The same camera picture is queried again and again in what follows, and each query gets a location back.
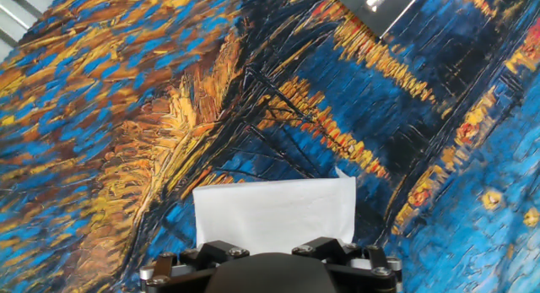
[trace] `textured painting surface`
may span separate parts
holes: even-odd
[[[540,291],[540,0],[56,0],[0,65],[0,288],[138,291],[194,187],[357,178],[406,292]]]

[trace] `painted canvas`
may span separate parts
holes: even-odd
[[[0,288],[136,292],[193,188],[357,178],[406,292],[540,292],[540,0],[56,0],[0,65]]]

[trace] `screw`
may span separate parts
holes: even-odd
[[[401,271],[403,269],[403,263],[401,259],[390,256],[386,258],[386,260],[388,261],[388,265],[390,265],[390,269],[392,271]]]
[[[170,278],[165,275],[158,275],[146,281],[146,285],[163,285],[168,283]]]
[[[390,269],[387,269],[385,267],[377,267],[375,269],[371,270],[371,273],[377,275],[377,276],[388,276],[391,273]]]
[[[348,243],[345,245],[345,247],[351,250],[356,250],[358,248],[358,245],[356,243]]]
[[[186,249],[186,250],[182,251],[182,253],[186,254],[186,255],[187,254],[193,254],[195,252],[197,252],[197,249]]]
[[[314,251],[315,249],[312,246],[301,245],[293,249],[293,254],[309,255],[310,253],[313,253]]]
[[[233,247],[228,251],[228,254],[234,258],[244,256],[247,253],[249,254],[249,252],[246,249],[243,249],[241,247]]]
[[[161,257],[174,257],[176,256],[176,254],[174,254],[173,252],[162,252],[160,256]]]
[[[139,269],[139,275],[142,280],[151,279],[153,273],[154,273],[154,266],[148,265]]]

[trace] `white paper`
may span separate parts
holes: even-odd
[[[290,251],[321,236],[353,240],[353,177],[198,187],[197,245],[226,241],[251,254]]]

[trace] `tissue paper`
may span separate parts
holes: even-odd
[[[198,187],[197,244],[221,240],[258,254],[290,253],[321,236],[349,243],[355,194],[349,177]]]

